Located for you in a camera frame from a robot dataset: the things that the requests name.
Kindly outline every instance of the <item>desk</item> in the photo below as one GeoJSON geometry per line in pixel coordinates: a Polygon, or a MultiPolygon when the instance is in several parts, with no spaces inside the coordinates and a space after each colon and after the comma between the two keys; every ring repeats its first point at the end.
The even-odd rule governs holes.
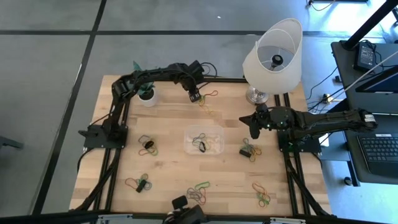
{"type": "MultiPolygon", "coordinates": [[[[363,75],[363,72],[354,70],[352,67],[356,53],[355,51],[347,51],[343,49],[339,42],[332,43],[331,48],[344,86],[353,83],[357,78],[363,75]]],[[[376,44],[376,50],[381,53],[384,59],[397,51],[398,45],[376,44]]],[[[398,56],[394,56],[390,60],[386,61],[384,65],[394,65],[397,61],[398,56]]],[[[398,104],[391,103],[398,102],[398,94],[380,95],[375,93],[357,93],[355,88],[361,84],[362,83],[353,86],[346,92],[347,98],[345,101],[341,102],[342,105],[346,104],[348,109],[362,108],[373,113],[398,113],[398,104]]],[[[398,118],[391,118],[391,116],[387,118],[383,115],[376,115],[375,118],[379,124],[378,128],[375,130],[376,133],[398,132],[398,129],[396,128],[398,127],[398,118]]],[[[374,175],[368,171],[361,149],[356,140],[356,135],[357,134],[352,131],[345,131],[345,138],[347,140],[348,149],[350,156],[352,157],[355,173],[358,176],[358,179],[361,182],[398,184],[398,179],[374,175]]]]}
{"type": "MultiPolygon", "coordinates": [[[[111,105],[111,84],[118,76],[104,76],[95,107],[93,120],[102,117],[111,105]]],[[[121,151],[114,189],[112,212],[167,213],[171,201],[184,195],[189,187],[210,181],[206,190],[206,204],[201,206],[208,215],[291,215],[289,190],[283,155],[279,151],[275,131],[262,130],[260,138],[252,140],[262,149],[254,163],[238,154],[242,139],[249,137],[249,128],[238,118],[254,112],[245,98],[247,83],[210,83],[202,94],[218,90],[218,96],[207,97],[206,104],[213,116],[191,103],[187,93],[172,82],[156,82],[159,101],[152,108],[141,105],[138,97],[131,100],[129,137],[121,151]],[[224,128],[225,150],[218,156],[191,156],[183,150],[184,131],[189,125],[220,125],[224,128]],[[137,142],[143,134],[153,137],[159,150],[157,156],[139,156],[142,146],[137,142]],[[128,177],[139,178],[147,173],[152,188],[137,193],[126,186],[128,177]],[[258,205],[252,182],[258,181],[271,196],[267,208],[258,205]]],[[[296,110],[306,110],[300,84],[290,93],[290,103],[296,110]]],[[[270,97],[268,106],[274,106],[270,97]]],[[[94,149],[84,157],[76,180],[70,208],[79,206],[93,190],[100,174],[103,149],[94,149]]],[[[311,154],[301,154],[305,183],[324,210],[330,212],[328,196],[320,163],[311,154]]],[[[303,213],[300,191],[296,187],[299,212],[303,213]]],[[[104,207],[106,187],[101,198],[104,207]]],[[[196,204],[188,200],[189,206],[196,204]]]]}

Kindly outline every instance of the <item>black desk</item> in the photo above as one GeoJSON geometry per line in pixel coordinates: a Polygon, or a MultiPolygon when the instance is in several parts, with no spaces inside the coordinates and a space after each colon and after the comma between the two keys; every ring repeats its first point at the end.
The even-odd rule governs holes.
{"type": "MultiPolygon", "coordinates": [[[[398,44],[376,45],[376,50],[382,55],[382,59],[398,50],[398,44]]],[[[353,83],[357,78],[363,75],[363,72],[353,69],[355,51],[344,50],[339,42],[332,43],[331,48],[344,86],[353,83]]],[[[394,64],[398,64],[398,56],[394,56],[384,63],[384,65],[394,64]]],[[[360,84],[350,88],[346,92],[347,98],[331,110],[339,110],[339,108],[363,108],[372,113],[388,112],[398,114],[398,94],[380,95],[375,93],[357,93],[355,88],[359,85],[360,84]]],[[[398,116],[375,115],[375,119],[379,124],[375,133],[398,133],[398,116]]],[[[368,171],[356,135],[357,133],[352,131],[345,131],[349,155],[353,161],[355,173],[359,181],[380,184],[398,184],[398,179],[374,175],[368,171]]]]}

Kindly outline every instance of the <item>clear plastic container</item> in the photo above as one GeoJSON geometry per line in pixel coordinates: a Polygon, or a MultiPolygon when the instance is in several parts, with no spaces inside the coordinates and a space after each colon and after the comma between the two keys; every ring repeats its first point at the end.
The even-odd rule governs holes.
{"type": "Polygon", "coordinates": [[[185,130],[184,151],[191,155],[218,155],[224,151],[224,129],[219,125],[191,125],[185,130]],[[203,139],[193,140],[200,134],[205,134],[203,139]],[[198,142],[204,142],[206,151],[201,152],[198,142]]]}

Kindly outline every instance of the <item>white cable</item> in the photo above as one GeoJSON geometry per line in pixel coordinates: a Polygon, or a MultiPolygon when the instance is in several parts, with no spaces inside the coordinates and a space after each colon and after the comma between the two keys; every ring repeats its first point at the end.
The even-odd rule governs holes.
{"type": "Polygon", "coordinates": [[[314,10],[320,12],[320,11],[326,9],[327,7],[331,6],[333,3],[335,3],[335,1],[336,1],[336,0],[333,0],[329,5],[325,6],[325,7],[322,8],[322,9],[317,9],[317,8],[313,5],[313,3],[311,4],[311,6],[314,8],[314,10]]]}
{"type": "Polygon", "coordinates": [[[380,66],[381,64],[383,64],[386,60],[389,60],[392,56],[398,54],[398,51],[396,51],[395,53],[393,53],[392,55],[388,56],[386,59],[384,59],[383,61],[381,61],[380,63],[378,63],[375,67],[373,67],[372,69],[370,69],[369,71],[367,71],[365,74],[363,74],[362,76],[360,76],[357,80],[355,80],[349,87],[347,87],[347,89],[345,89],[342,93],[340,93],[339,95],[337,95],[335,97],[335,99],[337,99],[339,96],[341,96],[343,93],[345,93],[347,90],[349,90],[351,87],[353,87],[357,82],[359,82],[363,77],[365,77],[367,74],[373,72],[374,69],[376,69],[378,66],[380,66]]]}

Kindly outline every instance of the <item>white flower pot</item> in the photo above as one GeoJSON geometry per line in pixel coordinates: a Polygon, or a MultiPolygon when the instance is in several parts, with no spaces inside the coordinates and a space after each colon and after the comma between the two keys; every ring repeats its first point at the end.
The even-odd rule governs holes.
{"type": "Polygon", "coordinates": [[[150,99],[143,100],[143,99],[141,98],[141,96],[138,95],[138,97],[139,97],[139,99],[141,100],[142,104],[143,104],[144,106],[146,106],[146,107],[155,106],[155,104],[157,103],[157,93],[156,93],[156,89],[153,88],[152,90],[154,91],[154,94],[153,94],[152,98],[150,98],[150,99]]]}

